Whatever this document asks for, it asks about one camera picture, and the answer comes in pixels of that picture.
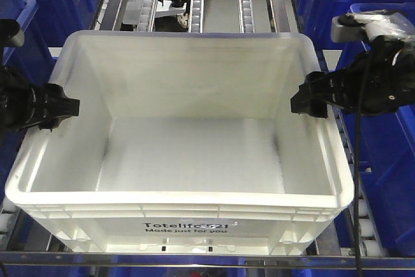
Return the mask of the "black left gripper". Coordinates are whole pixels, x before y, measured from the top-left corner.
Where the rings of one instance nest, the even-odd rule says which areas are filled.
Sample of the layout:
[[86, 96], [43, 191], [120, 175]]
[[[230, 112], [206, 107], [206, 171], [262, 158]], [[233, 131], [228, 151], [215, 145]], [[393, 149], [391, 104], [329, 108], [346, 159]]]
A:
[[39, 87], [17, 68], [1, 66], [1, 133], [38, 126], [53, 130], [70, 117], [79, 116], [80, 100], [71, 99], [63, 87]]

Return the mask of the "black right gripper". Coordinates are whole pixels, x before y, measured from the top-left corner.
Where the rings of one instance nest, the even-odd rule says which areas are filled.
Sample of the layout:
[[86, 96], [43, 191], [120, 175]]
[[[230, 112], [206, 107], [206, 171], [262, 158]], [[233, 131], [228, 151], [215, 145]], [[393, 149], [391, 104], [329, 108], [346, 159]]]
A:
[[[357, 54], [346, 67], [349, 103], [339, 106], [348, 114], [356, 113], [362, 85], [362, 115], [393, 113], [414, 104], [414, 37], [399, 40], [379, 36], [367, 45], [370, 48]], [[339, 83], [332, 73], [307, 74], [290, 100], [291, 112], [327, 118], [327, 106], [338, 104]]]

